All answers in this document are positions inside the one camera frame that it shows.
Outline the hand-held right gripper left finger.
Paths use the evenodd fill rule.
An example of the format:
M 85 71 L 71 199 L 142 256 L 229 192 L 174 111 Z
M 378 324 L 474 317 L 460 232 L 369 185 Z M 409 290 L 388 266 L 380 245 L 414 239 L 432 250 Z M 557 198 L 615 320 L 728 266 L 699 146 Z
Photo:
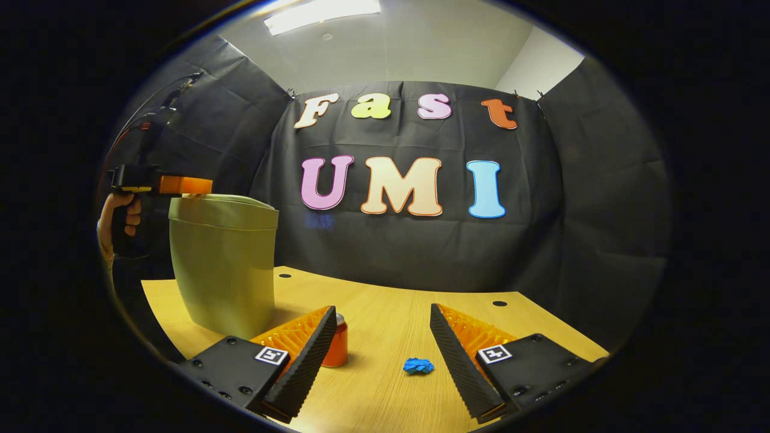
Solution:
M 274 327 L 252 340 L 223 337 L 180 371 L 237 407 L 289 424 L 299 416 L 337 330 L 335 306 Z

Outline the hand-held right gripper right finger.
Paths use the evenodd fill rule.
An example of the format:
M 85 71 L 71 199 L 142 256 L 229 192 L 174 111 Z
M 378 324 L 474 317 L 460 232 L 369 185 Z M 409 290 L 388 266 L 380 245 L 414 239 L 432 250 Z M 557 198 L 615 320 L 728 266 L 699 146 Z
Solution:
M 572 389 L 608 357 L 579 331 L 542 312 L 504 329 L 439 302 L 430 329 L 471 419 L 478 424 L 522 416 Z

